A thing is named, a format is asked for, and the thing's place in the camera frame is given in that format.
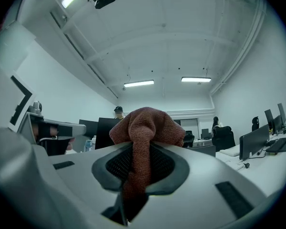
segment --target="black office chair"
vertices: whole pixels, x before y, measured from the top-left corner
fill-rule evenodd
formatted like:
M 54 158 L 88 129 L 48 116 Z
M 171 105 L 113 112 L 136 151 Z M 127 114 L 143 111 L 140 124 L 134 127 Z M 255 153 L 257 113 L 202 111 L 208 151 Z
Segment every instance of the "black office chair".
M 258 120 L 258 116 L 257 117 L 254 117 L 252 119 L 252 131 L 255 131 L 259 128 L 259 120 Z
M 183 147 L 193 147 L 193 141 L 195 136 L 193 135 L 192 131 L 185 131 L 185 137 L 183 139 Z
M 213 130 L 214 137 L 212 144 L 216 147 L 216 152 L 222 149 L 228 149 L 235 146 L 234 134 L 231 127 L 218 127 Z

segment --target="desk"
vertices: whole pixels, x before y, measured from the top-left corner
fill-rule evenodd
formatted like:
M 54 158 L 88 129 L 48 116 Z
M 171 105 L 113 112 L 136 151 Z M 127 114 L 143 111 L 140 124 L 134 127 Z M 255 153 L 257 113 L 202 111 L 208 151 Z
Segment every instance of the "desk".
M 271 140 L 282 137 L 286 137 L 286 134 L 279 134 Z M 225 163 L 229 161 L 231 164 L 241 162 L 239 156 L 231 157 L 220 152 L 216 153 L 216 158 Z M 286 184 L 286 152 L 278 153 L 276 156 L 266 155 L 265 158 L 247 159 L 245 163 L 249 163 L 250 167 L 248 169 L 243 167 L 238 172 L 259 187 L 266 196 L 282 189 Z
M 193 147 L 201 147 L 201 146 L 208 146 L 208 145 L 212 145 L 212 139 L 209 139 L 209 140 L 197 140 L 195 139 L 193 141 Z

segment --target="brown towel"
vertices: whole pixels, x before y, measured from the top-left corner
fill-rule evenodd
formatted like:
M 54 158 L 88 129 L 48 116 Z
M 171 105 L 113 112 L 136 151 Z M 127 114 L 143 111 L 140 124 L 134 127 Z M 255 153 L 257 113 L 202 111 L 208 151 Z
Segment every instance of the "brown towel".
M 150 107 L 129 113 L 111 131 L 115 144 L 133 141 L 133 162 L 123 186 L 126 216 L 131 220 L 146 202 L 145 188 L 151 182 L 149 143 L 151 140 L 182 147 L 185 131 L 171 117 Z

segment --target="ceiling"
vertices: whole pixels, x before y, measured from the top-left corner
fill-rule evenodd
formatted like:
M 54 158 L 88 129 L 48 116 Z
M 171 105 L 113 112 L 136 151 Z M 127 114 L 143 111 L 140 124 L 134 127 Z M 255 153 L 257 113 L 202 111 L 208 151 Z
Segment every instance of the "ceiling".
M 255 8 L 254 0 L 116 0 L 97 10 L 93 1 L 75 0 L 52 13 L 86 63 L 121 96 L 139 89 L 123 91 L 124 83 L 150 79 L 151 92 L 210 91 L 238 56 Z M 212 80 L 182 83 L 182 76 Z

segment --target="black vent slot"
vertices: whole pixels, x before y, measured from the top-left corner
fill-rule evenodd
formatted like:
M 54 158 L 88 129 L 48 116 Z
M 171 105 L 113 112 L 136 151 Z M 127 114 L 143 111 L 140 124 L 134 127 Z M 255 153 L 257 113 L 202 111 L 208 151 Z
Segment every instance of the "black vent slot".
M 106 163 L 106 169 L 124 183 L 133 160 L 133 149 L 128 148 Z
M 63 169 L 69 166 L 73 166 L 73 165 L 74 163 L 72 161 L 65 161 L 65 162 L 54 164 L 53 166 L 56 170 L 59 170 L 59 169 Z
M 77 47 L 75 47 L 74 43 L 72 42 L 72 40 L 70 39 L 70 37 L 67 34 L 64 34 L 65 37 L 67 38 L 67 40 L 69 41 L 69 43 L 72 45 L 72 47 L 76 50 L 76 52 L 80 55 L 80 57 L 82 59 L 84 59 L 84 56 L 80 53 L 80 51 L 77 49 Z
M 230 182 L 222 182 L 215 185 L 225 201 L 233 211 L 237 219 L 243 217 L 253 206 L 236 190 Z
M 54 14 L 52 12 L 50 12 L 50 15 L 52 16 L 52 18 L 54 19 L 55 23 L 58 25 L 59 28 L 61 28 L 61 25 L 58 23 L 57 19 L 55 18 Z
M 153 146 L 150 147 L 150 158 L 152 183 L 166 178 L 175 168 L 174 160 Z

